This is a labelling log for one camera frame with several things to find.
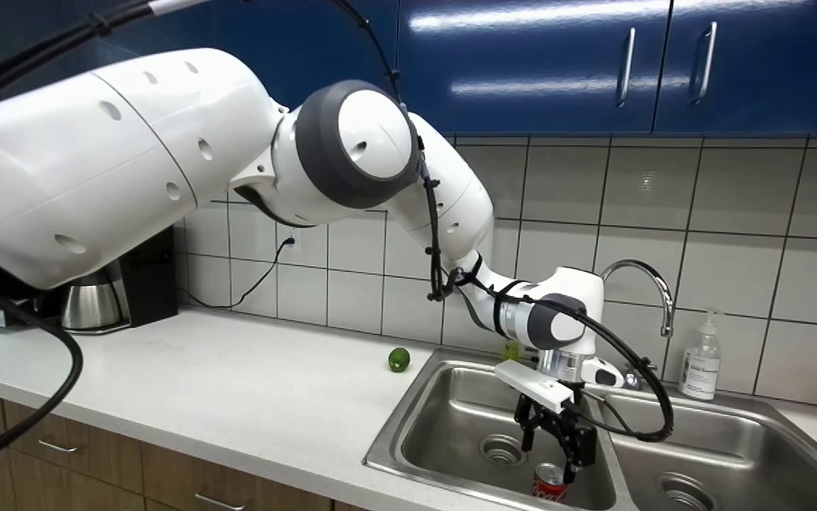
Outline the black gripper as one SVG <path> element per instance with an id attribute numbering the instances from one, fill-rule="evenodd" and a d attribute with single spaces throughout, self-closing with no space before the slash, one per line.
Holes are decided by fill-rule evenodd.
<path id="1" fill-rule="evenodd" d="M 518 397 L 512 424 L 522 430 L 522 451 L 531 451 L 534 435 L 546 431 L 563 451 L 561 482 L 576 482 L 582 467 L 595 464 L 595 430 L 576 413 L 546 413 L 531 397 Z"/>

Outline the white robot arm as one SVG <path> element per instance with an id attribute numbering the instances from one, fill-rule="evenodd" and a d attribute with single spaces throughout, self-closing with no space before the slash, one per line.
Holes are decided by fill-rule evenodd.
<path id="1" fill-rule="evenodd" d="M 595 459 L 579 408 L 595 354 L 603 285 L 559 268 L 538 285 L 485 265 L 492 201 L 420 113 L 362 81 L 294 107 L 216 48 L 92 68 L 0 102 L 0 310 L 91 276 L 197 204 L 237 193 L 290 228 L 386 211 L 431 262 L 431 293 L 552 363 L 502 363 L 515 424 L 549 431 L 563 469 Z"/>

